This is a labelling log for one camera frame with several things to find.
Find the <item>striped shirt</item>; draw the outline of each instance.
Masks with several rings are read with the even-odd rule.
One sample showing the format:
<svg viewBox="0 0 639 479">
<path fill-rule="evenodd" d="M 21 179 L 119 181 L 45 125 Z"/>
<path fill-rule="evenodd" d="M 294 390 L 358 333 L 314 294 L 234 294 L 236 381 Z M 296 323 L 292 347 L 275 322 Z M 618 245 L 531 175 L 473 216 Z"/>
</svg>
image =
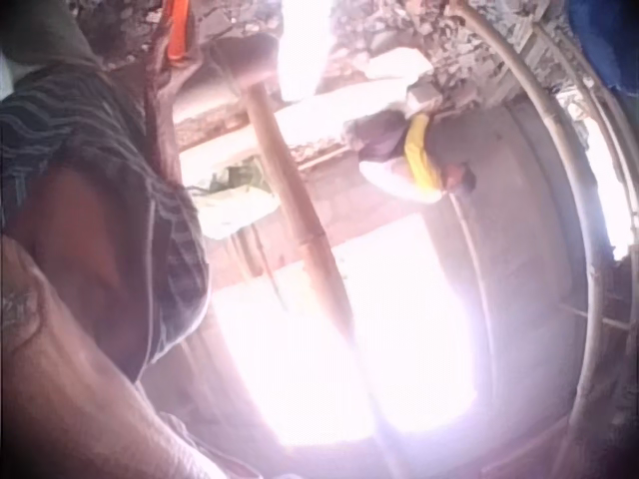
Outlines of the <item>striped shirt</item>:
<svg viewBox="0 0 639 479">
<path fill-rule="evenodd" d="M 140 110 L 99 72 L 56 66 L 25 77 L 0 103 L 2 230 L 34 180 L 54 164 L 99 179 L 134 204 L 154 205 L 153 245 L 167 245 L 167 288 L 154 290 L 151 359 L 190 333 L 208 299 L 209 267 L 198 215 L 181 187 L 147 164 Z"/>
</svg>

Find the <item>window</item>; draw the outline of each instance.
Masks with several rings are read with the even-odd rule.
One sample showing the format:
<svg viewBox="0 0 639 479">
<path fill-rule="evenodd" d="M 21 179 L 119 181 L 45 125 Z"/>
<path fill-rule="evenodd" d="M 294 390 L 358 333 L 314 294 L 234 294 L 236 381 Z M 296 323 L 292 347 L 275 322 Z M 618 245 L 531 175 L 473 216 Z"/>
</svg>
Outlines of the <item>window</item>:
<svg viewBox="0 0 639 479">
<path fill-rule="evenodd" d="M 382 413 L 402 432 L 445 425 L 475 397 L 469 331 L 419 215 L 333 249 Z M 367 437 L 372 421 L 349 351 L 313 309 L 301 264 L 214 295 L 240 375 L 285 445 Z"/>
</svg>

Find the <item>wall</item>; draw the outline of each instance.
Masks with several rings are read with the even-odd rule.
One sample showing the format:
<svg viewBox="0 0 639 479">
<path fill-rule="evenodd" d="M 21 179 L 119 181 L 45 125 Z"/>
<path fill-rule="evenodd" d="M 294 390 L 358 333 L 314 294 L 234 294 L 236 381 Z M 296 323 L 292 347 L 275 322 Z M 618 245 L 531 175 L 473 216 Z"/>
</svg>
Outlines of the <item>wall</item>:
<svg viewBox="0 0 639 479">
<path fill-rule="evenodd" d="M 459 424 L 402 441 L 414 470 L 424 474 L 476 459 L 565 414 L 584 328 L 559 308 L 583 296 L 583 250 L 565 175 L 530 105 L 445 120 L 432 129 L 427 145 L 442 161 L 468 161 L 477 173 L 477 190 L 461 202 L 475 262 L 450 201 L 420 208 L 391 199 L 365 183 L 348 158 L 307 177 L 332 244 L 422 214 L 473 318 L 483 397 L 477 413 Z M 258 230 L 271 268 L 299 259 L 279 212 Z M 243 280 L 227 244 L 212 242 L 209 251 L 214 289 Z M 144 382 L 152 400 L 182 414 L 199 435 L 267 475 L 293 470 L 309 477 L 383 477 L 370 442 L 322 450 L 278 447 L 235 375 L 213 314 L 188 345 L 152 368 Z M 166 386 L 169 377 L 172 388 Z"/>
</svg>

